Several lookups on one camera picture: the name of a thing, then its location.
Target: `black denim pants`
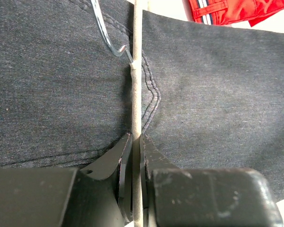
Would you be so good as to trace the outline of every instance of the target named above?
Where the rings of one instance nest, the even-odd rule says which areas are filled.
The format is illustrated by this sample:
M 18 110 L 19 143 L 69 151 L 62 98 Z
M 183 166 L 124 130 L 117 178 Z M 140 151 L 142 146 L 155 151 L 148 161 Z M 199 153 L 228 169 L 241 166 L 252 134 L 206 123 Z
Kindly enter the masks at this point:
M 133 7 L 101 0 L 116 45 Z M 251 167 L 284 198 L 284 34 L 143 15 L 142 125 L 182 168 Z M 0 0 L 0 167 L 81 166 L 131 128 L 126 56 L 88 0 Z

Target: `silver hook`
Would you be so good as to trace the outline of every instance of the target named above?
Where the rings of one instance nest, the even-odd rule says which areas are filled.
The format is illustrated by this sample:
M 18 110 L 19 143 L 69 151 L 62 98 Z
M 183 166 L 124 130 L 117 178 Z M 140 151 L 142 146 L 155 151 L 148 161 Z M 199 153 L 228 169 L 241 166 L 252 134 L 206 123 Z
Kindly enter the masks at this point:
M 102 13 L 101 13 L 101 9 L 99 6 L 99 2 L 98 0 L 90 0 L 91 1 L 91 5 L 94 9 L 94 13 L 95 13 L 95 17 L 98 23 L 98 27 L 100 30 L 100 33 L 102 35 L 102 38 L 106 44 L 106 46 L 110 49 L 110 51 L 117 57 L 120 57 L 124 52 L 127 53 L 127 56 L 129 58 L 130 63 L 133 63 L 133 57 L 128 49 L 128 47 L 126 45 L 121 46 L 121 48 L 119 50 L 117 50 L 113 45 L 112 42 L 108 36 L 105 24 L 104 24 L 104 20 L 102 17 Z

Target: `clothing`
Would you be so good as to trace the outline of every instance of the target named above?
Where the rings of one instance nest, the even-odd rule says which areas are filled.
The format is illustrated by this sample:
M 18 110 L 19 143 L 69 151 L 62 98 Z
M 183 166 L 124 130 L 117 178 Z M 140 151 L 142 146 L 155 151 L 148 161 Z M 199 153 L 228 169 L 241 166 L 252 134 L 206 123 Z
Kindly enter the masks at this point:
M 102 0 L 116 46 L 133 7 Z M 284 198 L 284 34 L 144 12 L 142 125 L 182 168 L 251 167 Z M 79 166 L 131 127 L 126 56 L 87 0 L 0 1 L 0 167 Z
M 284 0 L 189 0 L 195 22 L 229 25 L 249 20 L 251 26 L 284 9 Z

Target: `metal hook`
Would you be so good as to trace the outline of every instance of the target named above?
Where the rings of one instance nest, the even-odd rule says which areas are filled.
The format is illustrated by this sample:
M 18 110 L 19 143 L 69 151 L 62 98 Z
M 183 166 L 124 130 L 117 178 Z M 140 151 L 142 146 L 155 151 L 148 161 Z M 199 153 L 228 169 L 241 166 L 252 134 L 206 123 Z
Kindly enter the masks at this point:
M 124 52 L 127 53 L 127 56 L 129 58 L 130 63 L 133 63 L 133 57 L 128 49 L 128 47 L 126 45 L 122 46 L 119 50 L 117 50 L 113 45 L 112 42 L 108 36 L 105 24 L 104 24 L 104 20 L 102 17 L 102 13 L 101 13 L 101 9 L 99 6 L 99 2 L 98 0 L 90 0 L 91 1 L 91 5 L 94 9 L 94 13 L 95 13 L 95 17 L 98 23 L 98 27 L 100 30 L 100 33 L 102 35 L 102 38 L 106 44 L 106 46 L 110 49 L 110 51 L 117 57 L 120 57 Z

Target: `white and navy stripe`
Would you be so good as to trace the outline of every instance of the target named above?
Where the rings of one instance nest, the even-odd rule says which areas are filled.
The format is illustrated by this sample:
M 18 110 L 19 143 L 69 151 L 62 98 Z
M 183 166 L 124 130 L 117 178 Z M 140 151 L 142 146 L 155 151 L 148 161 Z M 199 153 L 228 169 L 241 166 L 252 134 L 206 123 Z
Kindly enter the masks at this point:
M 197 3 L 199 8 L 204 8 L 206 6 L 209 6 L 208 0 L 197 0 Z M 206 14 L 201 17 L 201 21 L 206 25 L 212 25 L 213 17 L 211 14 Z

